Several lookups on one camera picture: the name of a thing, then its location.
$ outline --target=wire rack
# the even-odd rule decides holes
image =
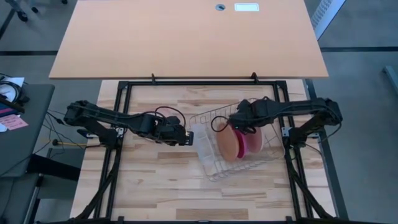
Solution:
[[[193,146],[197,150],[203,171],[211,181],[229,177],[241,170],[255,168],[265,162],[280,159],[285,155],[285,150],[274,125],[268,124],[261,128],[263,145],[258,153],[247,152],[242,159],[227,162],[223,159],[216,142],[216,132],[211,128],[211,121],[216,116],[228,117],[237,111],[239,103],[224,106],[215,110],[195,115],[190,118],[189,125],[195,133]],[[225,123],[224,118],[216,118],[213,127],[216,129],[220,123]]]

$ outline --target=floor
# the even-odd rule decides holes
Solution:
[[[29,11],[28,23],[14,16],[0,39],[3,50],[58,50],[76,0],[63,5],[58,0],[38,0],[38,14]],[[305,0],[311,15],[320,0]],[[0,1],[0,24],[10,7]],[[346,0],[345,5],[319,41],[321,47],[398,46],[396,0]],[[329,141],[338,178],[351,220],[395,223],[398,210],[398,95],[381,69],[392,65],[398,71],[398,52],[323,53],[330,78],[314,80],[317,95],[337,101],[343,113],[341,131]],[[96,101],[99,80],[49,80],[55,56],[0,56],[0,72],[26,77],[28,83],[56,86],[50,109],[64,112],[76,100]],[[84,143],[73,128],[57,131]],[[42,130],[37,147],[48,141]],[[72,197],[46,200],[37,219],[66,220]]]

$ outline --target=wire basket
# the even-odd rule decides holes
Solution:
[[[257,99],[252,98],[249,99],[249,102],[252,103],[255,100]],[[216,116],[228,117],[237,112],[238,105],[239,103],[235,103],[190,118],[190,128],[195,133],[193,146],[197,150],[204,173],[211,181],[231,176],[241,170],[255,168],[265,162],[280,159],[285,155],[281,137],[277,134],[274,125],[268,124],[261,128],[263,145],[260,152],[252,153],[248,150],[242,159],[236,159],[233,162],[223,159],[218,149],[216,132],[211,129],[211,121]],[[221,122],[225,123],[225,119],[216,118],[213,127],[216,128]]]

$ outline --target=black metal frame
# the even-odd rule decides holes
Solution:
[[[114,104],[114,110],[119,111],[120,110],[120,104],[121,104],[121,97],[123,91],[126,89],[126,97],[124,100],[124,106],[123,106],[123,113],[128,112],[129,108],[129,103],[130,103],[130,98],[131,98],[131,91],[133,86],[153,86],[153,85],[185,85],[185,86],[192,86],[192,85],[267,85],[273,87],[274,90],[274,96],[276,101],[281,101],[280,98],[280,91],[283,94],[283,101],[289,101],[289,94],[287,90],[287,84],[286,81],[260,81],[255,73],[252,74],[251,79],[248,80],[233,80],[233,81],[211,81],[211,80],[177,80],[177,81],[157,81],[155,79],[155,76],[152,74],[152,79],[151,80],[146,80],[146,81],[120,81],[118,84],[118,91],[116,93],[116,99],[115,99],[115,104]],[[294,120],[293,117],[288,117],[289,120],[289,126],[294,127]],[[279,118],[279,124],[281,127],[285,127],[285,122],[283,118]],[[321,134],[321,140],[325,138],[325,134]],[[322,142],[322,148],[324,152],[325,159],[329,161],[329,163],[333,163],[333,159],[331,158],[330,154],[330,148],[329,145],[326,141]],[[109,190],[109,195],[108,195],[108,204],[106,207],[106,215],[105,218],[110,219],[112,215],[112,209],[113,209],[113,203],[114,203],[114,196],[116,193],[116,183],[118,180],[118,172],[119,172],[119,165],[120,165],[120,159],[121,159],[121,150],[123,147],[123,136],[121,137],[121,144],[120,147],[116,149],[110,149],[107,148],[105,152],[105,157],[104,157],[104,163],[102,167],[102,172],[101,172],[101,179],[100,179],[100,184],[99,186],[103,188],[103,185],[105,184],[106,181],[109,181],[111,178],[111,186]],[[116,156],[114,158],[114,169],[112,176],[109,177],[107,175],[108,169],[109,169],[109,162],[111,159],[111,151],[115,150],[116,151]],[[303,162],[302,162],[302,157],[300,153],[299,148],[294,148],[293,149],[296,155],[296,163],[297,163],[297,172],[299,175],[299,178],[303,184],[304,187],[307,187],[307,181],[305,179],[305,171],[303,168]],[[285,154],[285,161],[287,165],[287,169],[294,169],[292,165],[292,158],[290,157],[289,153]],[[347,217],[347,212],[345,208],[345,204],[343,201],[343,196],[341,194],[341,189],[338,184],[338,179],[336,176],[336,170],[334,165],[329,164],[327,166],[327,171],[329,172],[329,177],[333,178],[333,181],[330,182],[329,184],[332,185],[331,188],[333,190],[336,190],[336,192],[331,192],[331,194],[338,198],[339,203],[336,203],[336,209],[338,211],[338,215],[340,218],[344,218],[345,220],[348,219]],[[295,217],[296,219],[299,219],[302,217],[302,213],[300,211],[300,205],[299,205],[299,197],[297,194],[297,188],[296,188],[296,181],[294,178],[292,178],[289,175],[289,183],[290,183],[290,191],[292,193],[292,201],[293,201],[293,206],[294,206],[294,211],[295,211]],[[308,218],[313,218],[313,212],[312,212],[312,206],[310,205],[308,199],[304,197],[304,204],[305,204],[305,210]],[[100,218],[100,213],[101,213],[101,206],[102,206],[102,195],[99,196],[99,200],[96,202],[95,205],[95,211],[93,218],[98,219]],[[272,222],[272,223],[286,223],[286,221],[280,221],[280,222]]]

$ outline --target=wooden tabletop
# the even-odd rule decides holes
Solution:
[[[328,76],[303,0],[242,2],[78,1],[50,78]]]
[[[117,84],[117,80],[102,82],[98,106],[113,109]],[[291,101],[307,99],[302,80],[287,80],[287,85]],[[189,119],[245,98],[263,96],[273,98],[272,88],[134,86],[129,113],[167,105],[179,109]],[[308,119],[309,116],[297,116],[295,124],[300,126]],[[315,140],[307,143],[318,148]],[[273,144],[282,150],[279,141]],[[102,147],[86,150],[71,217],[78,215],[97,191],[104,152]],[[334,215],[320,154],[309,147],[302,148],[301,152],[310,191],[325,210]],[[300,191],[298,194],[305,211],[302,194]],[[194,147],[154,144],[128,131],[124,137],[112,219],[118,216],[125,216],[125,220],[283,220],[285,216],[294,217],[294,210],[284,159],[212,182],[203,175]]]

